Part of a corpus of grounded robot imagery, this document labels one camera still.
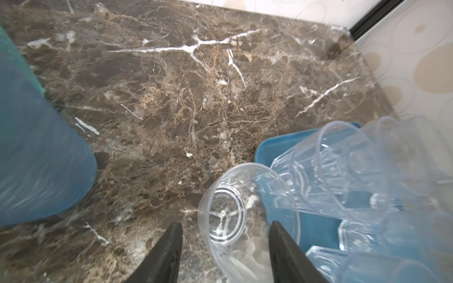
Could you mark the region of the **clear faceted cup front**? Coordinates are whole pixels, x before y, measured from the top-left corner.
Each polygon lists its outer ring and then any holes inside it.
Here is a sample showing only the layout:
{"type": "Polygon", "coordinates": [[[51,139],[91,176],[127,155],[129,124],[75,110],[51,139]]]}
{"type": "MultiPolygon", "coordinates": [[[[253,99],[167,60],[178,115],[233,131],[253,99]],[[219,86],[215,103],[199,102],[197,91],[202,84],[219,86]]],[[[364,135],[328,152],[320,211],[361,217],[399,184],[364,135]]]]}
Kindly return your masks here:
{"type": "Polygon", "coordinates": [[[349,122],[326,124],[275,158],[271,169],[300,212],[373,223],[390,211],[388,164],[377,144],[349,122]]]}

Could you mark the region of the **teal plastic tray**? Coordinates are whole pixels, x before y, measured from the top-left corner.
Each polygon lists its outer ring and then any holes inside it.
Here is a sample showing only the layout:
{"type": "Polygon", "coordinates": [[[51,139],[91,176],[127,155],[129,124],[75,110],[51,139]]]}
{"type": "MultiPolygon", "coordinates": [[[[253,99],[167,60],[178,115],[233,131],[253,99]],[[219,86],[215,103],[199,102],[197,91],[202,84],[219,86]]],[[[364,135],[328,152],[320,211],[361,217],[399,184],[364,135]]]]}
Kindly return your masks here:
{"type": "MultiPolygon", "coordinates": [[[[264,140],[258,146],[255,153],[255,162],[268,166],[271,169],[271,164],[275,158],[315,133],[318,129],[285,134],[264,140]]],[[[311,246],[324,246],[336,250],[340,248],[337,229],[344,219],[330,218],[300,211],[298,213],[301,225],[300,241],[298,244],[302,250],[306,251],[311,246]]]]}

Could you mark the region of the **clear textured cup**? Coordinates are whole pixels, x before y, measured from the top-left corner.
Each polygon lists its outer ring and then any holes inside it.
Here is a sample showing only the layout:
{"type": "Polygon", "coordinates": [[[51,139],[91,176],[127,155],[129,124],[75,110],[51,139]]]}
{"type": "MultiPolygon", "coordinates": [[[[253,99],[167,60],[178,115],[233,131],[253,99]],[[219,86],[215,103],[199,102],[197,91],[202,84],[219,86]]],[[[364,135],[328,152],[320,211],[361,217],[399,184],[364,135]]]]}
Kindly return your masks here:
{"type": "Polygon", "coordinates": [[[411,259],[312,246],[306,256],[330,283],[438,283],[426,265],[411,259]]]}
{"type": "Polygon", "coordinates": [[[273,281],[268,245],[273,221],[300,241],[300,216],[290,187],[259,163],[244,163],[224,173],[198,206],[202,239],[232,283],[273,281]]]}

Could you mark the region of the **right black frame post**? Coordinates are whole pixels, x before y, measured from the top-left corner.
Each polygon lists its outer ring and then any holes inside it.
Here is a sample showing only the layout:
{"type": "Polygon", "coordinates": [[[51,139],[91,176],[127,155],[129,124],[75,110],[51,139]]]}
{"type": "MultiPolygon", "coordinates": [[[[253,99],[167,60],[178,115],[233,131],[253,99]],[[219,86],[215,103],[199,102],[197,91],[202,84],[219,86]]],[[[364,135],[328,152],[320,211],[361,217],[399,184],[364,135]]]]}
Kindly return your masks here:
{"type": "Polygon", "coordinates": [[[403,2],[404,0],[378,1],[369,12],[353,25],[349,30],[350,35],[357,41],[403,2]]]}

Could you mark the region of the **small clear cup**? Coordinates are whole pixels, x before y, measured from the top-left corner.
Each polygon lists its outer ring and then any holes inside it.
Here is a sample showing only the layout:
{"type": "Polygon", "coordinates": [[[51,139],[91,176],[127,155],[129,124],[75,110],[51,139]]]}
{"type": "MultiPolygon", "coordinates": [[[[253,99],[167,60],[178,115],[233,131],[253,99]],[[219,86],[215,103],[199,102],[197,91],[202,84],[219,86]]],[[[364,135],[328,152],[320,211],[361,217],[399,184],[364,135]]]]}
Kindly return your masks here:
{"type": "Polygon", "coordinates": [[[453,187],[453,149],[426,117],[397,120],[385,116],[362,130],[378,146],[399,187],[423,197],[453,187]]]}

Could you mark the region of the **blue frosted cup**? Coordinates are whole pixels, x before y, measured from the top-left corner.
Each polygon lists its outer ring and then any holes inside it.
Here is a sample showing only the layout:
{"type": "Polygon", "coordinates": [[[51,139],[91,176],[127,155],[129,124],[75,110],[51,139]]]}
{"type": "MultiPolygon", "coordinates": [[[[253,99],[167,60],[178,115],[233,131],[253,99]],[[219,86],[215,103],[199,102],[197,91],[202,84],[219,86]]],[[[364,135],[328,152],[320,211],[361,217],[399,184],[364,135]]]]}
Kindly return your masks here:
{"type": "Polygon", "coordinates": [[[1,226],[65,211],[88,193],[96,174],[85,140],[1,59],[1,226]]]}

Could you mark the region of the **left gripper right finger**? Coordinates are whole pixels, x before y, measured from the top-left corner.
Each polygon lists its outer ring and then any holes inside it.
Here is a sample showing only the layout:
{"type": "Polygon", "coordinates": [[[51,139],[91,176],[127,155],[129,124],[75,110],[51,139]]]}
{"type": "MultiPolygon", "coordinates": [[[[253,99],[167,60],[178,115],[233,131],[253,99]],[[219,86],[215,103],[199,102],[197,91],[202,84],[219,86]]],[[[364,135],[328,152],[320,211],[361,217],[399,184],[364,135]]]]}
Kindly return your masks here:
{"type": "Polygon", "coordinates": [[[275,283],[327,283],[279,221],[272,222],[268,243],[275,283]]]}

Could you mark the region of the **clear textured cup front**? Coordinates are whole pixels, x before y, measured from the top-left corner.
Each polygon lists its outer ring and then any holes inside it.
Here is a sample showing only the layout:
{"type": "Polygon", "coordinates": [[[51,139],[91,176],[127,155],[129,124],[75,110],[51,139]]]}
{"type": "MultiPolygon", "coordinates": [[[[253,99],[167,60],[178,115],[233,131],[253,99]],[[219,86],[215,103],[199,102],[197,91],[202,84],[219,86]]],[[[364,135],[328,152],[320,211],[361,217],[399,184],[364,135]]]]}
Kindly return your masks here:
{"type": "Polygon", "coordinates": [[[198,206],[202,239],[232,283],[273,281],[268,245],[273,221],[300,241],[300,216],[290,187],[259,163],[244,163],[224,173],[198,206]]]}

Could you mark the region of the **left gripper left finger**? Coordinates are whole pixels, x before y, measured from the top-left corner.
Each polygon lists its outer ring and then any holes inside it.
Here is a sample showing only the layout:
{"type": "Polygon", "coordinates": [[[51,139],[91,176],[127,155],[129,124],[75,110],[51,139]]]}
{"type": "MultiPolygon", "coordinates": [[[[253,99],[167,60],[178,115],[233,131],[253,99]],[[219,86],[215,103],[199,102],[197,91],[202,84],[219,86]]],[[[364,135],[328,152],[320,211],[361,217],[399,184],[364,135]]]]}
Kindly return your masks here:
{"type": "Polygon", "coordinates": [[[125,283],[176,283],[182,246],[182,224],[173,222],[125,283]]]}

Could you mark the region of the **clear textured cup middle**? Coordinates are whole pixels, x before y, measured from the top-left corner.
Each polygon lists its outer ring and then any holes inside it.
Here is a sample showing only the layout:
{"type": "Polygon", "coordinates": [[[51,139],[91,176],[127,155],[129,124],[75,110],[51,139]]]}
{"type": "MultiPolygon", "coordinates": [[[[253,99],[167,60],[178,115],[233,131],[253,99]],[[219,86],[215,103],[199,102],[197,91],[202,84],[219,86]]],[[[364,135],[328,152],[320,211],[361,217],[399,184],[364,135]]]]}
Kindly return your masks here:
{"type": "Polygon", "coordinates": [[[306,256],[330,283],[438,283],[426,265],[411,259],[312,246],[306,256]]]}

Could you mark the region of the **clear faceted cup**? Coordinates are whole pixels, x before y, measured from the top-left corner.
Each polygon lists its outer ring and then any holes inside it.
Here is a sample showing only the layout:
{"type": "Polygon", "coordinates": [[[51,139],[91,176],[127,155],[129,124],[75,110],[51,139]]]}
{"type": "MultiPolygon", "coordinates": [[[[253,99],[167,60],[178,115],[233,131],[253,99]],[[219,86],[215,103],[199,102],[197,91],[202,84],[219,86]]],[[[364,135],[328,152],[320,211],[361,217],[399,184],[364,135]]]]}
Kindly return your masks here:
{"type": "Polygon", "coordinates": [[[271,169],[300,212],[373,223],[390,211],[388,164],[377,144],[349,122],[326,124],[275,158],[271,169]]]}
{"type": "Polygon", "coordinates": [[[344,220],[338,235],[342,251],[430,261],[453,253],[453,216],[440,211],[396,211],[377,223],[344,220]]]}

